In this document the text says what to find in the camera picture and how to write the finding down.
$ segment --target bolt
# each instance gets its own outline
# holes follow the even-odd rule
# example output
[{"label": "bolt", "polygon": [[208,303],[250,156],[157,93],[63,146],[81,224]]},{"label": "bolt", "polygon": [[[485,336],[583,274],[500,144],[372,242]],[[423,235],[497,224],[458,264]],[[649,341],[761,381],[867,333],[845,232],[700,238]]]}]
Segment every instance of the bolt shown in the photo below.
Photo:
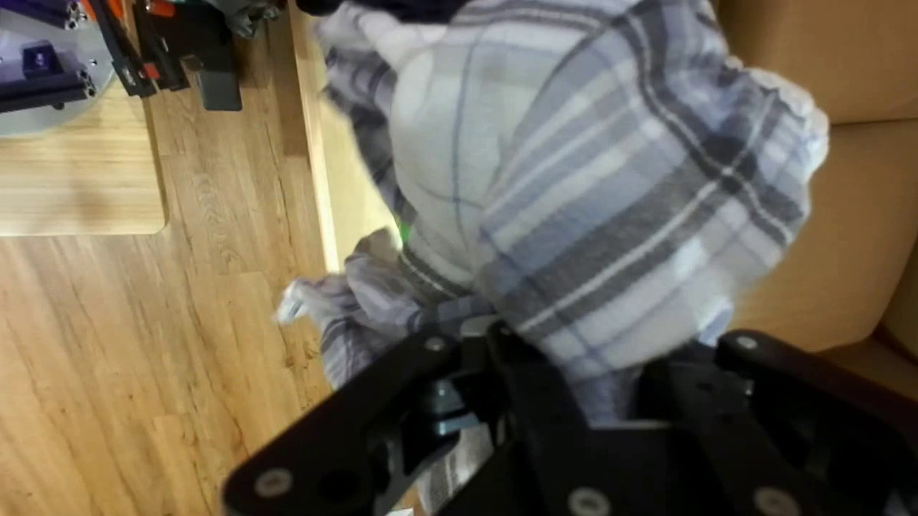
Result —
[{"label": "bolt", "polygon": [[758,341],[755,341],[751,336],[738,336],[738,346],[742,346],[742,350],[755,350],[755,346],[758,346]]},{"label": "bolt", "polygon": [[259,477],[254,477],[254,492],[260,499],[279,499],[283,492],[289,492],[293,488],[293,473],[283,470],[283,466],[271,466],[271,470],[264,470]]},{"label": "bolt", "polygon": [[611,516],[611,500],[601,490],[594,488],[576,488],[568,495],[571,516]]},{"label": "bolt", "polygon": [[751,499],[762,516],[799,516],[796,499],[786,490],[758,488]]},{"label": "bolt", "polygon": [[423,346],[428,346],[428,351],[441,351],[441,350],[448,350],[448,341],[444,338],[428,338]]}]

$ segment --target gray plaid cloth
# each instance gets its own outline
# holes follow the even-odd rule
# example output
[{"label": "gray plaid cloth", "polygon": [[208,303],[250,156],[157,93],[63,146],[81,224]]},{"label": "gray plaid cloth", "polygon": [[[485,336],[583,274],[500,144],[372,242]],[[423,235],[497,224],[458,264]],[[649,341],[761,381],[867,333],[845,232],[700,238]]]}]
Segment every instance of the gray plaid cloth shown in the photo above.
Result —
[{"label": "gray plaid cloth", "polygon": [[336,381],[418,323],[497,313],[613,424],[624,370],[716,336],[782,257],[828,148],[827,113],[730,56],[705,0],[471,0],[423,32],[343,4],[317,37],[330,96],[411,225],[383,267],[368,274],[359,250],[330,277],[343,308],[316,308],[327,280],[283,297],[281,317],[323,326]]}]

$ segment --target wooden floor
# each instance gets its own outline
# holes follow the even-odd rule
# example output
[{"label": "wooden floor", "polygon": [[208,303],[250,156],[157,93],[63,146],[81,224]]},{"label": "wooden floor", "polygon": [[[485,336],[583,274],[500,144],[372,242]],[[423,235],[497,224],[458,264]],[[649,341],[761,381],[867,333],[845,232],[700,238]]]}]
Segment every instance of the wooden floor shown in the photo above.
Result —
[{"label": "wooden floor", "polygon": [[327,387],[306,323],[317,224],[286,23],[247,55],[244,113],[150,102],[170,225],[0,241],[0,513],[204,516],[247,452]]}]

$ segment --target screw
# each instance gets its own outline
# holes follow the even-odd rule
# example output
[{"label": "screw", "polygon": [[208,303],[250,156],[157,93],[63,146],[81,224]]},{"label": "screw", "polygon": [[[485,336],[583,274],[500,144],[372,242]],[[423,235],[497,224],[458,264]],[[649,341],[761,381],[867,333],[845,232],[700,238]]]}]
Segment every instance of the screw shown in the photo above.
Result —
[{"label": "screw", "polygon": [[428,351],[441,351],[441,350],[448,350],[448,341],[444,338],[428,338],[423,346],[428,346]]},{"label": "screw", "polygon": [[293,488],[293,473],[283,470],[283,466],[271,466],[271,470],[264,470],[259,477],[254,477],[254,492],[260,499],[279,499],[283,492],[289,492]]},{"label": "screw", "polygon": [[751,499],[762,516],[799,516],[796,499],[786,490],[758,488]]},{"label": "screw", "polygon": [[755,346],[758,346],[758,341],[755,341],[751,336],[738,336],[738,346],[742,346],[742,350],[755,350]]},{"label": "screw", "polygon": [[611,516],[611,505],[601,490],[576,488],[568,495],[571,516]]}]

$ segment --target plaid fabric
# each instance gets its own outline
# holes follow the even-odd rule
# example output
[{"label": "plaid fabric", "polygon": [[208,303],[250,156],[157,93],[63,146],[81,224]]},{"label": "plaid fabric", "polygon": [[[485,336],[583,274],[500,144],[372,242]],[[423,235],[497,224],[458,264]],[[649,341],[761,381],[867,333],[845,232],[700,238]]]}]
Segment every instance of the plaid fabric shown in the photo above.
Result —
[{"label": "plaid fabric", "polygon": [[613,370],[722,326],[805,219],[827,113],[742,68],[705,0],[472,0],[399,56],[356,20],[317,37],[412,225],[412,297],[485,297],[586,407]]}]

